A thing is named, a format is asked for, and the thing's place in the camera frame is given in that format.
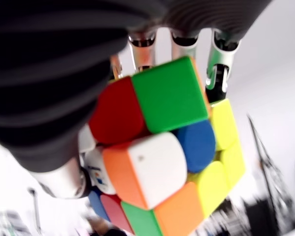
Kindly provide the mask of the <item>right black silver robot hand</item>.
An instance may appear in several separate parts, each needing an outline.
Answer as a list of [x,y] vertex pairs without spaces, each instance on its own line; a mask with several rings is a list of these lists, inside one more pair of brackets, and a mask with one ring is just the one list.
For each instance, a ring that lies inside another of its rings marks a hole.
[[46,193],[88,196],[79,130],[128,39],[158,27],[241,40],[267,0],[0,0],[0,144]]

